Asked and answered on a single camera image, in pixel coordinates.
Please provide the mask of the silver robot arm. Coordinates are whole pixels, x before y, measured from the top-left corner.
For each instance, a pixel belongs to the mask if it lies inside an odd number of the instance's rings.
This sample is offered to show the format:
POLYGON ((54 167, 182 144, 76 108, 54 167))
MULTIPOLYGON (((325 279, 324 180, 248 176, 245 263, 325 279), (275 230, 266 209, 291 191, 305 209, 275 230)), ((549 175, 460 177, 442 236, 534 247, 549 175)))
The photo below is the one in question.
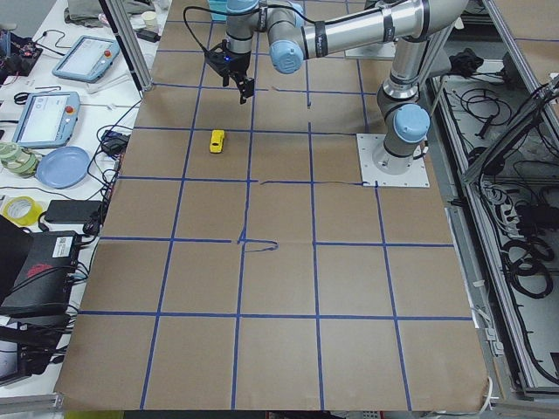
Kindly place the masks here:
POLYGON ((432 64, 432 43, 450 30, 466 7, 464 1, 373 1, 360 12, 326 21, 306 20, 300 6, 288 1, 230 1, 226 5, 226 39, 204 51, 206 63, 227 85, 235 81, 240 100, 254 94, 247 69, 252 37, 265 33, 273 67, 280 73, 298 71, 304 61, 371 44, 395 43, 390 75, 379 87, 377 104, 387 134, 372 154, 384 173, 405 173, 430 127, 418 105, 419 79, 432 64))

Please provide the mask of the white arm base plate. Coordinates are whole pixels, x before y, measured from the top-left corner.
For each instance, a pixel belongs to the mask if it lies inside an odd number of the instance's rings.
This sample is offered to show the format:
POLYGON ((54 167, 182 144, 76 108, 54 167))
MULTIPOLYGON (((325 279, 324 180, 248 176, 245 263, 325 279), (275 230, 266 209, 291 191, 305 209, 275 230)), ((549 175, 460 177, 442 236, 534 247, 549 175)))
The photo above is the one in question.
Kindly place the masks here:
POLYGON ((380 188, 429 188, 421 147, 417 145, 412 156, 395 157, 385 150, 384 138, 384 134, 356 135, 362 184, 380 188))

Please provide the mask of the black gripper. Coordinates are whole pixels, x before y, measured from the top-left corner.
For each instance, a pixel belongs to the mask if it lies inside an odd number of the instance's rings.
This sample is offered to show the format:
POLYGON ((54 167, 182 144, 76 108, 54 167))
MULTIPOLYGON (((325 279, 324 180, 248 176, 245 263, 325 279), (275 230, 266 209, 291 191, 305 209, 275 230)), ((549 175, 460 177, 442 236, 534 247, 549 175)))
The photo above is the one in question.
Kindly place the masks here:
POLYGON ((240 104, 246 103, 254 96, 255 80, 247 76, 250 57, 250 52, 231 51, 228 41, 225 39, 220 44, 204 51, 205 63, 222 79, 223 86, 228 86, 231 79, 236 83, 240 104))

